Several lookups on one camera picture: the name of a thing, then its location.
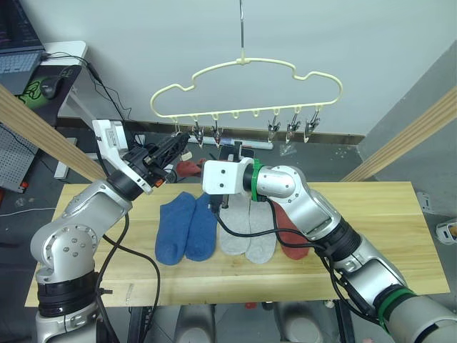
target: red sock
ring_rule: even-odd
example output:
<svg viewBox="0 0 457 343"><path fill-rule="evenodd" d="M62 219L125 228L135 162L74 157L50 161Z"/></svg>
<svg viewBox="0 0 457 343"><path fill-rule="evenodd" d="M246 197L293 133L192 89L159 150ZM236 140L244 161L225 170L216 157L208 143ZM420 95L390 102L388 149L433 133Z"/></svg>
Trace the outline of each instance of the red sock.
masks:
<svg viewBox="0 0 457 343"><path fill-rule="evenodd" d="M291 220L288 218L283 208L279 206L276 202L273 202L273 205L274 211L276 213L276 223L278 225L278 229L293 229L298 231L296 226L293 225ZM308 243L308 240L306 238L299 236L297 234L293 234L291 232L280 232L279 236L285 243L289 244ZM289 248L285 247L284 245L281 245L281 248L284 254L286 254L287 257L291 259L303 259L309 251L309 248Z"/></svg>

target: wooden tabletop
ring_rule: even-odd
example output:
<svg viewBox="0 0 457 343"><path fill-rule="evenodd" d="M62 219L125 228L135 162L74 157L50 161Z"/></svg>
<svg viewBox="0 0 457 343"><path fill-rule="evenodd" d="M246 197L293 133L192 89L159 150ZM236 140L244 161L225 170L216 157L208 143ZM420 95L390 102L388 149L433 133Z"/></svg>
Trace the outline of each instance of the wooden tabletop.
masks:
<svg viewBox="0 0 457 343"><path fill-rule="evenodd" d="M65 185L56 215L86 186ZM321 192L356 231L364 234L400 269L412 290L418 294L449 292L410 182L319 182L310 183L310 187ZM140 196L130 212L130 230L123 245L155 258L160 205L170 202L182 191L195 197L202 192L199 184L165 184L151 196ZM108 231L108 236L116 240L123 225L122 220ZM96 270L110 248L105 241L100 243L95 254ZM265 264L253 264L244 255L225 255L217 246L214 255L204 262L184 257L175 266L159 264L159 268L161 305L336 298L328 272L313 252L294 261L283 254L279 244L273 258ZM118 250L106 270L102 286L114 291L103 296L106 306L152 305L156 274L146 260ZM36 291L33 279L25 306L38 306Z"/></svg>

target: clothes hanger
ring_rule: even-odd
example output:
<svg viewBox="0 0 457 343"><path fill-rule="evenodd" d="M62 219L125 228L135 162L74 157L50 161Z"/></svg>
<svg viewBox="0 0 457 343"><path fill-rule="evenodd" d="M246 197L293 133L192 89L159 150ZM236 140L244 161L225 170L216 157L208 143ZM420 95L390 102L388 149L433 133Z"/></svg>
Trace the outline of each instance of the clothes hanger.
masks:
<svg viewBox="0 0 457 343"><path fill-rule="evenodd" d="M282 110L282 109L294 109L294 111L296 113L299 113L303 107L314 106L314 107L316 107L316 111L318 111L318 110L322 109L325 105L335 104L340 99L341 93L343 92L343 84L334 75L323 73L320 71L310 71L309 73L307 73L307 75L300 76L296 72L296 66L287 61L282 61L279 59L264 59L264 58L258 58L258 57L246 57L245 52L244 52L243 0L240 0L240 22L241 22L241 57L239 59L236 59L235 61L216 64L214 66L209 66L208 68L205 68L205 69L202 69L202 70L196 72L191 77L191 83L192 83L191 86L184 87L180 84L170 84L169 86L166 86L166 87L156 91L156 93L154 93L153 96L151 97L151 101L150 101L151 110L153 113L155 113L155 115L157 115L161 118L170 118L175 123L178 122L178 118L182 118L182 117L191 117L194 121L197 121L199 116L212 116L214 120L219 120L219 116L222 114L231 114L233 116L233 118L237 119L237 118L239 118L240 114L246 113L246 112L251 112L254 117L258 117L260 112L262 112L262 111L273 111L274 115L278 116L280 110ZM255 108L250 108L250 109L229 109L229 110L224 110L224 111L206 111L206 112L195 112L195 113L185 113L185 114L162 114L155 107L156 99L161 94L163 94L166 91L169 91L170 89L177 88L182 91L192 91L196 88L196 79L203 74L209 73L210 71L213 71L216 69L225 68L227 66L236 66L236 65L244 66L244 65L250 64L250 63L270 63L270 64L278 64L280 66L287 66L292 71L292 78L295 80L299 80L299 81L305 81L312 76L321 76L321 77L330 79L338 85L338 96L335 99L330 100L330 101L315 102L315 103L308 103L308 104L291 104L291 105L285 105L285 106L255 107Z"/></svg>

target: white wall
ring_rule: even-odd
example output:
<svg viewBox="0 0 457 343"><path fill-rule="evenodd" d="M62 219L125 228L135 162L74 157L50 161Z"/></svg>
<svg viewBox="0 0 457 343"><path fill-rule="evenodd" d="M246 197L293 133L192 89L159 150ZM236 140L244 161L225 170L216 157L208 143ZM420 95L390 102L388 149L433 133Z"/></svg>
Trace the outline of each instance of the white wall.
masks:
<svg viewBox="0 0 457 343"><path fill-rule="evenodd" d="M43 41L88 43L90 59L133 107L133 119L163 121L149 109L157 89L188 85L195 71L239 57L238 0L22 2ZM247 56L284 59L300 74L319 70L342 80L343 98L323 110L320 132L367 134L457 36L455 0L244 0L244 10ZM165 95L159 105L171 114L335 96L329 81L305 84L289 75L281 67L235 66L205 76L193 94ZM115 117L90 86L81 92L94 113ZM264 129L272 116L227 117L219 125ZM291 117L280 116L282 129Z"/></svg>

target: wooden board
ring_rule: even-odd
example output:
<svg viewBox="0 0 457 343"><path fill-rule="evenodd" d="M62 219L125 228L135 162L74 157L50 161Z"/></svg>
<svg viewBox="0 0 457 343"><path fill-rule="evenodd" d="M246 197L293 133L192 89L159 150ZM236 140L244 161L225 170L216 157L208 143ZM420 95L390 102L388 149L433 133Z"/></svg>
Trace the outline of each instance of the wooden board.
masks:
<svg viewBox="0 0 457 343"><path fill-rule="evenodd" d="M86 185L65 185L56 213ZM365 234L402 272L409 286L419 294L448 292L430 233L409 182L310 183L352 224ZM166 184L151 196L142 195L130 212L130 230L123 244L155 258L154 245L159 226L159 208L180 192L201 194L199 184ZM115 239L123 221L108 235ZM99 270L110 246L102 241L95 254ZM205 262L185 257L176 266L159 264L162 276L159 304L231 303L334 299L329 275L317 256L289 259L276 245L273 258L253 264L244 255L227 256L219 247ZM156 276L143 259L122 251L115 253L106 270L103 287L114 290L104 295L110 307L151 305ZM26 306L36 307L36 282L32 280Z"/></svg>
<svg viewBox="0 0 457 343"><path fill-rule="evenodd" d="M88 180L104 179L101 167L0 84L0 121Z"/></svg>
<svg viewBox="0 0 457 343"><path fill-rule="evenodd" d="M453 87L430 109L363 161L360 166L342 178L341 181L363 181L372 177L455 118L457 118L457 86Z"/></svg>

